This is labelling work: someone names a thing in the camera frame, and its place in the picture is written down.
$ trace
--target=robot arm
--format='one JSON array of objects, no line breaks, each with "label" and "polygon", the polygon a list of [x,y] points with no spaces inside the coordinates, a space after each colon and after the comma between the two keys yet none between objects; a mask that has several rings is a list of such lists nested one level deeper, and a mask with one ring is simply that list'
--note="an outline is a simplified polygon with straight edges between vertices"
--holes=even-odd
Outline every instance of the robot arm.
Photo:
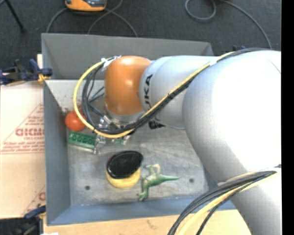
[{"label": "robot arm", "polygon": [[[115,61],[108,66],[105,79],[106,110],[117,126],[131,123],[155,107],[201,65],[216,62],[153,117],[161,124],[185,129],[217,183],[281,164],[280,52],[252,51],[219,62],[216,57],[202,56],[164,57],[152,62],[122,58],[117,67]],[[126,89],[123,92],[113,85],[120,67],[122,76],[125,74],[120,87]],[[118,98],[111,102],[111,94],[116,92]],[[132,100],[123,105],[119,99],[129,94]],[[282,233],[281,174],[237,194],[232,202],[254,235]]]}]

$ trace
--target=plastic dinosaur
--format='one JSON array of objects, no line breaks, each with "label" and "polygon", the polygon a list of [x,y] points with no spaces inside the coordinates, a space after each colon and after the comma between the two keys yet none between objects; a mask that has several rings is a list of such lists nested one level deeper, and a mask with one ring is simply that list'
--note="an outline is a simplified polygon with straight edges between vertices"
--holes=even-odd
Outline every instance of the plastic dinosaur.
[{"label": "plastic dinosaur", "polygon": [[165,176],[160,174],[160,165],[154,164],[154,165],[147,165],[147,169],[150,170],[149,176],[143,176],[142,177],[142,192],[139,194],[139,201],[144,201],[148,198],[148,190],[151,186],[157,186],[165,181],[168,180],[177,180],[179,177],[174,176]]}]

